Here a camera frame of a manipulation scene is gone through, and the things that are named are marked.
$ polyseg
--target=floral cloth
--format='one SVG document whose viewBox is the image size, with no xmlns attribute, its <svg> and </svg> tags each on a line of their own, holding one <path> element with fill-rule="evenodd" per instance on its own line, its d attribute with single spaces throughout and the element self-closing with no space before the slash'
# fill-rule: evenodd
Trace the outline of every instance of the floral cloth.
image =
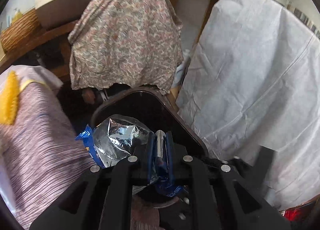
<svg viewBox="0 0 320 230">
<path fill-rule="evenodd" d="M 181 28 L 169 0 L 92 0 L 68 37 L 72 89 L 151 84 L 169 93 Z"/>
</svg>

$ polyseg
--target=metal rivet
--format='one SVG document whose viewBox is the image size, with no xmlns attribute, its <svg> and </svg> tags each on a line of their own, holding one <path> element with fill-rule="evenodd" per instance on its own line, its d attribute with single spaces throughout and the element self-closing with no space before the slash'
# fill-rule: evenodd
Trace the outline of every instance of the metal rivet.
<svg viewBox="0 0 320 230">
<path fill-rule="evenodd" d="M 138 158 L 136 157 L 136 156 L 130 156 L 129 158 L 128 158 L 128 161 L 129 162 L 136 162 L 138 160 Z"/>
<path fill-rule="evenodd" d="M 193 158 L 191 156 L 189 156 L 189 155 L 186 155 L 186 156 L 183 157 L 183 160 L 185 162 L 190 162 L 190 161 L 193 161 Z"/>
<path fill-rule="evenodd" d="M 231 170 L 231 168 L 228 165 L 222 165 L 221 166 L 221 170 L 224 171 L 224 172 L 229 172 Z"/>
<path fill-rule="evenodd" d="M 98 172 L 99 170 L 100 170 L 100 167 L 98 165 L 93 165 L 90 168 L 90 171 L 93 173 Z"/>
<path fill-rule="evenodd" d="M 184 201 L 187 205 L 189 205 L 189 203 L 190 203 L 189 198 L 184 198 L 183 201 Z"/>
<path fill-rule="evenodd" d="M 186 220 L 186 216 L 183 213 L 180 213 L 179 217 L 180 217 L 181 220 Z"/>
</svg>

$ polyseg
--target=wooden shelf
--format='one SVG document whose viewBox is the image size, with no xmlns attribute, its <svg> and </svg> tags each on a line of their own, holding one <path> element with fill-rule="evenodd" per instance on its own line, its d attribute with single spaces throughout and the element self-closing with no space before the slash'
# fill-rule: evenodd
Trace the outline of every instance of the wooden shelf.
<svg viewBox="0 0 320 230">
<path fill-rule="evenodd" d="M 39 45 L 43 45 L 56 37 L 70 33 L 75 27 L 76 23 L 77 21 L 73 21 L 49 31 L 41 29 L 32 36 L 23 39 L 15 49 L 6 52 L 6 54 L 0 60 L 0 74 L 10 65 L 12 65 L 14 61 L 35 49 Z"/>
</svg>

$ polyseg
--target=brown container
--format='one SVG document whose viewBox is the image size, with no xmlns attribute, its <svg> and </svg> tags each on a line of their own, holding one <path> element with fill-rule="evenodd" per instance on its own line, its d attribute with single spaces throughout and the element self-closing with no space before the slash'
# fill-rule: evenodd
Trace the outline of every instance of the brown container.
<svg viewBox="0 0 320 230">
<path fill-rule="evenodd" d="M 91 0 L 36 0 L 36 14 L 41 25 L 53 29 L 81 17 Z"/>
<path fill-rule="evenodd" d="M 17 47 L 26 37 L 32 36 L 41 29 L 41 24 L 33 8 L 25 13 L 22 18 L 1 32 L 0 40 L 5 52 Z"/>
</svg>

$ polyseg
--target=patterned cloth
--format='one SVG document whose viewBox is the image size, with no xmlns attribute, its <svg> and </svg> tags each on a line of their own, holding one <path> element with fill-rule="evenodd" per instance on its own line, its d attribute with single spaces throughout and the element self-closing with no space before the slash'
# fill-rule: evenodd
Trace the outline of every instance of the patterned cloth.
<svg viewBox="0 0 320 230">
<path fill-rule="evenodd" d="M 12 126 L 0 125 L 3 153 L 16 197 L 16 219 L 24 229 L 81 173 L 94 164 L 58 99 L 46 86 L 29 84 L 19 96 Z"/>
<path fill-rule="evenodd" d="M 72 89 L 151 84 L 169 93 L 181 28 L 169 0 L 92 0 L 68 37 Z"/>
</svg>

